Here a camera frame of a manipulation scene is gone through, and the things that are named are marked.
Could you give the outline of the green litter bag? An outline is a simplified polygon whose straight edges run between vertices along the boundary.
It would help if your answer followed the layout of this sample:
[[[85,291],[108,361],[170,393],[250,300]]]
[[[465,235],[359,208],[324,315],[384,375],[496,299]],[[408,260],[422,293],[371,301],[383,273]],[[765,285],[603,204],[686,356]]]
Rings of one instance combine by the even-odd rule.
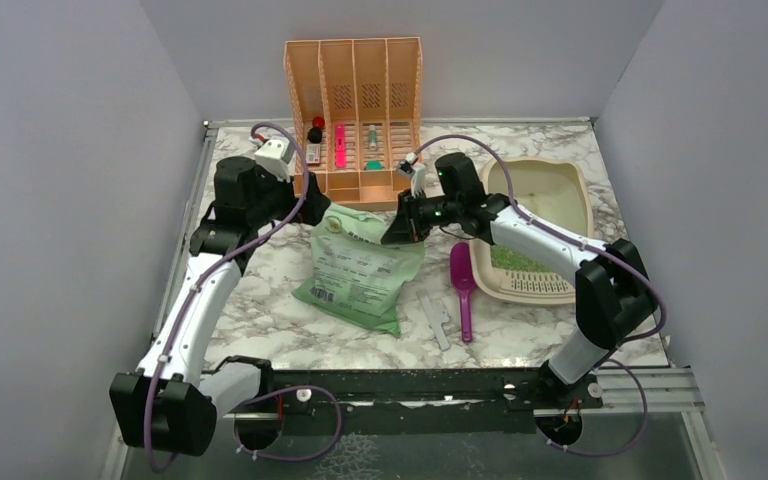
[[[331,205],[310,235],[311,275],[292,296],[355,326],[401,336],[397,302],[425,258],[423,244],[380,243],[386,222]]]

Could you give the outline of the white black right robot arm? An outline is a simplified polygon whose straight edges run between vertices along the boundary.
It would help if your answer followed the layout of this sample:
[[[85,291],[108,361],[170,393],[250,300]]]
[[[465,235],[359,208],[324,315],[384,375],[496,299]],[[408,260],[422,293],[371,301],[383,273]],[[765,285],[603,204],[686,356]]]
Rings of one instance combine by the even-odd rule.
[[[432,228],[458,224],[475,239],[524,254],[571,283],[576,328],[541,366],[536,383],[545,404],[564,405],[582,378],[656,310],[658,301],[635,245],[576,235],[527,212],[512,195],[486,192],[472,159],[463,153],[438,158],[435,169],[441,194],[402,191],[382,244],[421,243]]]

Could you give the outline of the purple litter scoop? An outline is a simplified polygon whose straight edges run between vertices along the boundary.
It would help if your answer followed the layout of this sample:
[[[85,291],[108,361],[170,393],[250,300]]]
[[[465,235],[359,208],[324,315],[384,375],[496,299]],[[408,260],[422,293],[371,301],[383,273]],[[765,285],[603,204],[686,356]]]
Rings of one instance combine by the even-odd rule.
[[[467,242],[458,242],[450,250],[449,275],[451,286],[458,295],[461,339],[465,343],[471,343],[473,341],[471,294],[476,288],[476,282]]]

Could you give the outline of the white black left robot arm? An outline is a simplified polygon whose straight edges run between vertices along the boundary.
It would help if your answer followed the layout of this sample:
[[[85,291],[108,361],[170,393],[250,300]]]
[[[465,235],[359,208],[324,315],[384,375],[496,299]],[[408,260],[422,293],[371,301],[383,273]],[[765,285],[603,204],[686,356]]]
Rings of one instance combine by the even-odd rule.
[[[318,224],[330,205],[314,173],[281,180],[242,156],[220,160],[213,183],[167,321],[135,371],[116,374],[109,388],[124,443],[149,454],[200,456],[221,417],[273,401],[269,361],[232,356],[205,374],[206,350],[255,250],[289,223]]]

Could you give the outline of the beige litter box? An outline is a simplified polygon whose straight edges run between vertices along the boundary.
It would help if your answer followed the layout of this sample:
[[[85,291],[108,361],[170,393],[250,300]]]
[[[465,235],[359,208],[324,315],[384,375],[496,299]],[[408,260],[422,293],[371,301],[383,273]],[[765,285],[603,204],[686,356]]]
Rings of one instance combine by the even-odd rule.
[[[518,158],[507,162],[521,207],[569,232],[592,238],[591,202],[581,169],[571,162]],[[479,289],[512,303],[552,306],[575,302],[574,286],[552,265],[480,240],[469,242]]]

